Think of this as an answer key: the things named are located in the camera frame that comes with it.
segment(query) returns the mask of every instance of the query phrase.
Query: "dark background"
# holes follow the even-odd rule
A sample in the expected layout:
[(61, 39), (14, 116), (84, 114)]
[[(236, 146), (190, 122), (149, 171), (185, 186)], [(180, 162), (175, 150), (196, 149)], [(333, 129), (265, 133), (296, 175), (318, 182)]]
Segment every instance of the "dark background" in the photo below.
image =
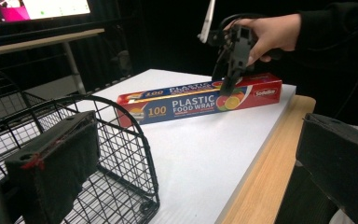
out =
[[(331, 2), (335, 1), (217, 0), (212, 29), (225, 17), (237, 13), (279, 16), (299, 10), (322, 9)], [(117, 64), (117, 55), (122, 50), (130, 53), (134, 75), (149, 68), (205, 76), (212, 74), (218, 49), (197, 39), (209, 0), (89, 0), (89, 3), (90, 18), (10, 25), (6, 33), (0, 35), (28, 34), (33, 30), (73, 25), (78, 26), (73, 30), (52, 29), (44, 35), (105, 28), (103, 35), (71, 42), (86, 91), (103, 88), (127, 75)], [(0, 55), (0, 70), (24, 90), (70, 74), (60, 45)], [(255, 72), (270, 72), (280, 77), (283, 83), (296, 85), (297, 94), (316, 99), (315, 113), (358, 124), (358, 105), (355, 104), (358, 102), (358, 74), (305, 67), (284, 56), (278, 62), (256, 63)]]
[[(212, 29), (225, 17), (237, 13), (279, 16), (322, 9), (332, 2), (344, 1), (216, 1)], [(208, 5), (208, 0), (144, 1), (152, 67), (211, 75), (217, 49), (197, 39)], [(316, 99), (315, 113), (358, 125), (358, 73), (306, 67), (284, 56), (278, 62), (256, 63), (255, 71), (271, 72), (283, 83), (296, 85), (297, 94)]]

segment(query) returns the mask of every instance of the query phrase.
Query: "black sleeve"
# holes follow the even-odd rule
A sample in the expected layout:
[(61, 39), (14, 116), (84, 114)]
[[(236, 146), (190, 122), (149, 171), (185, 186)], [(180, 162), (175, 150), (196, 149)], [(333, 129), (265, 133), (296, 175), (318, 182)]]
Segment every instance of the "black sleeve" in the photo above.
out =
[(299, 13), (301, 29), (293, 58), (310, 66), (358, 70), (358, 3)]

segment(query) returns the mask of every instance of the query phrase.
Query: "wooden table edge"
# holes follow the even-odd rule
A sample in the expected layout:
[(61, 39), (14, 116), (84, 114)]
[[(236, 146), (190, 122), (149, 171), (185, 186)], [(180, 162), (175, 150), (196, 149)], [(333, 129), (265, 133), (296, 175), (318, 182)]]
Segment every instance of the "wooden table edge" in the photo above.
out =
[(303, 118), (315, 100), (295, 95), (222, 223), (274, 223), (296, 162)]

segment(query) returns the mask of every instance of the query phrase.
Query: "finger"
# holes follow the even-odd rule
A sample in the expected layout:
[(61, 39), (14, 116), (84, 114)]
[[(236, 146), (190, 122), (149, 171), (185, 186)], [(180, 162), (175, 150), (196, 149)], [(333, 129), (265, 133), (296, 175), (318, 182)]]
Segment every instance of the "finger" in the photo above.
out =
[(258, 40), (251, 51), (249, 52), (249, 60), (247, 66), (253, 64), (255, 61), (257, 61), (261, 56), (263, 56), (267, 51), (269, 51), (271, 48), (268, 44), (263, 43), (263, 41)]
[(263, 63), (269, 63), (271, 62), (272, 58), (269, 55), (263, 55), (260, 57), (260, 61)]
[(253, 21), (255, 21), (255, 19), (240, 19), (240, 20), (234, 20), (231, 23), (229, 23), (226, 27), (225, 30), (229, 29), (232, 25), (234, 24), (239, 24), (241, 26), (247, 26), (252, 28), (252, 23)]

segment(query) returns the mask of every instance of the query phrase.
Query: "black cable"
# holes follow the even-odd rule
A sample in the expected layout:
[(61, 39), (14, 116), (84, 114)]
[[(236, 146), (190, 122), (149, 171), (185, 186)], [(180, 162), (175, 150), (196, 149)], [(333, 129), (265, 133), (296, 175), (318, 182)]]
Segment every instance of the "black cable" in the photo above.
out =
[(226, 26), (228, 21), (233, 20), (240, 20), (240, 19), (259, 19), (259, 18), (266, 18), (265, 15), (257, 14), (257, 13), (240, 13), (234, 14), (232, 16), (224, 18), (219, 24), (219, 30), (223, 30)]
[(353, 88), (351, 89), (350, 94), (348, 95), (347, 99), (344, 101), (344, 103), (342, 104), (342, 106), (339, 108), (339, 110), (337, 111), (337, 113), (335, 114), (335, 116), (333, 117), (334, 119), (338, 119), (338, 116), (340, 115), (340, 113), (342, 112), (342, 110), (345, 108), (345, 106), (347, 105), (348, 101), (351, 99), (351, 97), (353, 96), (353, 93), (356, 91), (358, 86), (358, 78), (356, 80), (356, 82), (353, 85)]

